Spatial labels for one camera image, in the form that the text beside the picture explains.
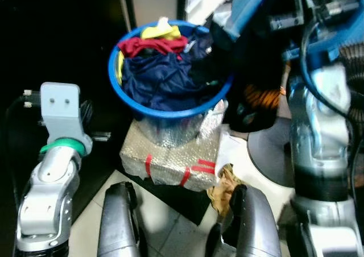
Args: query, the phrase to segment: black cable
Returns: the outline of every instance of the black cable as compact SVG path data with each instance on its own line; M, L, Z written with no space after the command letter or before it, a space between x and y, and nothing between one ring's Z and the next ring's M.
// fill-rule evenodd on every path
M308 72L306 58L307 58L307 47L308 47L309 37L311 36L313 31L319 26L319 24L320 22L318 22L315 18L313 18L310 21L310 23L306 26L303 33L300 46L300 66L301 66L302 78L305 83L305 86L313 94L315 98L317 98L321 103L323 103L325 106L330 108L335 113L347 119L349 122L349 127L351 129L351 153L348 158L348 167L350 171L350 190L351 194L353 195L355 206L357 206L357 198L355 192L355 161L360 148L361 140L357 140L356 138L357 137L356 133L358 132L358 129L357 126L354 124L355 120L353 120L348 114L344 113L339 108L334 106L332 103L326 100L326 98L321 93L319 93Z
M15 107L24 102L24 97L20 96L17 99L15 99L11 105L6 109L5 112L5 118L4 118L4 125L3 125L3 151L4 151L4 161L5 161L5 165L6 168L10 174L11 177L11 183L13 184L13 196L14 196L14 203L15 203L15 208L16 208L16 212L18 212L19 210L19 200L20 200L20 195L18 192L18 187L16 184L16 178L15 178L15 173L14 173L14 169L11 166L10 163L10 151L9 151L9 121L11 118L11 115L13 114L13 111L15 109Z

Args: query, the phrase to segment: green ring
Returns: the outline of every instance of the green ring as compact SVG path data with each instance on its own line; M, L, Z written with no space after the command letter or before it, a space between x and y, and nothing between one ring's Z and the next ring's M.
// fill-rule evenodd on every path
M66 147L73 148L80 154L80 156L84 156L86 154L85 146L82 143L80 143L78 140L68 139L68 138L67 139L58 139L46 146L43 146L40 149L40 153L47 152L49 149L58 147L58 146L66 146Z

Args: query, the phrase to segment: red cloth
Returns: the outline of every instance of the red cloth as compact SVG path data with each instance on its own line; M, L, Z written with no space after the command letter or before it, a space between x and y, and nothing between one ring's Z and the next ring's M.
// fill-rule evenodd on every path
M160 53L166 55L169 52L179 54L187 45L187 38L181 36L173 40L167 39L141 39L133 37L125 41L119 42L118 47L122 51L124 57L135 57L145 48L154 48Z

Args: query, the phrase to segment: navy blue cloth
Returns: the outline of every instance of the navy blue cloth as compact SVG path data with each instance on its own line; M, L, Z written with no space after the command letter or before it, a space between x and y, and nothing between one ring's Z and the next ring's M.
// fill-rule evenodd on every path
M122 89L134 101L156 110L179 111L194 108L213 94L206 85L196 85L188 76L190 57L174 53L148 58L125 58Z

